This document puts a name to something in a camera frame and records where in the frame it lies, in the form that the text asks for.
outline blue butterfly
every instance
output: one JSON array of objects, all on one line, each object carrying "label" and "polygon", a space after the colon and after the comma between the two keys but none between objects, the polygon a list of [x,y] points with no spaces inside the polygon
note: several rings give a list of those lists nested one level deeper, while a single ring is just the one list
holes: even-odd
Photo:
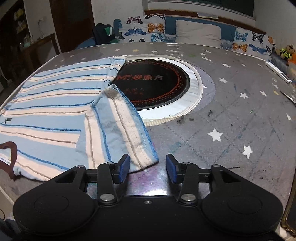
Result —
[{"label": "blue butterfly", "polygon": [[146,35],[146,32],[144,32],[141,28],[130,28],[124,35],[125,36],[130,36],[130,35],[137,35],[137,34],[140,34],[140,35]]},{"label": "blue butterfly", "polygon": [[160,34],[158,36],[156,34],[152,34],[151,35],[151,41],[152,42],[158,42],[158,41],[165,42],[165,38],[164,38],[164,36],[162,34]]},{"label": "blue butterfly", "polygon": [[264,54],[264,53],[267,52],[266,49],[261,49],[261,48],[255,47],[253,44],[249,44],[249,46],[251,47],[251,49],[252,49],[254,52],[261,53],[261,54]]},{"label": "blue butterfly", "polygon": [[242,40],[243,42],[245,42],[247,40],[248,37],[248,33],[244,33],[244,34],[240,34],[238,31],[235,32],[235,40]]}]

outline stuffed toy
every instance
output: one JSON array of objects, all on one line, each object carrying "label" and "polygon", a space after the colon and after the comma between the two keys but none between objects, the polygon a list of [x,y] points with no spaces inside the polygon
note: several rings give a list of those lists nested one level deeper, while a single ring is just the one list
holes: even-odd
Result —
[{"label": "stuffed toy", "polygon": [[289,65],[290,63],[296,64],[296,52],[294,52],[294,54],[292,54],[291,59],[288,59],[287,65]]},{"label": "stuffed toy", "polygon": [[285,49],[282,48],[282,49],[276,50],[276,54],[280,56],[281,59],[284,59],[286,61],[292,58],[292,54],[294,54],[294,52],[295,52],[295,49],[293,45],[287,45]]}]

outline backpack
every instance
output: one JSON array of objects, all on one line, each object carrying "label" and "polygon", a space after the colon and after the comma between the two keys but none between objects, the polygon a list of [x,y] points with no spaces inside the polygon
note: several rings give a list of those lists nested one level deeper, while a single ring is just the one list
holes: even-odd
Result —
[{"label": "backpack", "polygon": [[118,43],[118,40],[115,38],[114,29],[109,24],[98,23],[93,27],[92,34],[96,45]]}]

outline white wall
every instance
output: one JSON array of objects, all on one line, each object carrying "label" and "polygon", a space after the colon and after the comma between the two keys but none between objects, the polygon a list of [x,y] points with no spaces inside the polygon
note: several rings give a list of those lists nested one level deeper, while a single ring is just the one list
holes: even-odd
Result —
[{"label": "white wall", "polygon": [[17,2],[17,0],[6,0],[0,6],[0,19],[7,13],[7,11]]},{"label": "white wall", "polygon": [[161,10],[180,10],[180,11],[191,11],[191,12],[204,12],[210,13],[224,18],[230,18],[235,21],[239,21],[250,26],[255,27],[255,20],[252,17],[238,14],[232,10],[221,9],[209,4],[202,3],[182,3],[170,0],[160,0],[148,2],[148,9],[161,9]]},{"label": "white wall", "polygon": [[296,7],[289,0],[255,0],[256,28],[276,40],[277,47],[296,46]]},{"label": "white wall", "polygon": [[[44,21],[40,22],[40,29],[43,34],[46,36],[55,33],[49,0],[24,0],[24,5],[30,35],[33,36],[35,41],[42,35],[38,27],[38,21],[41,18],[44,19]],[[55,38],[59,51],[61,51],[56,34]]]},{"label": "white wall", "polygon": [[91,0],[94,24],[113,26],[114,19],[143,15],[141,0]]}]

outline door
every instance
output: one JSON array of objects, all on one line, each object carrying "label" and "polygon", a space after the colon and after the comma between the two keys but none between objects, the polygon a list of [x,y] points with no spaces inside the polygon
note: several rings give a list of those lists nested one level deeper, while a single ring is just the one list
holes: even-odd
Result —
[{"label": "door", "polygon": [[50,8],[62,53],[92,37],[91,0],[50,0]]}]

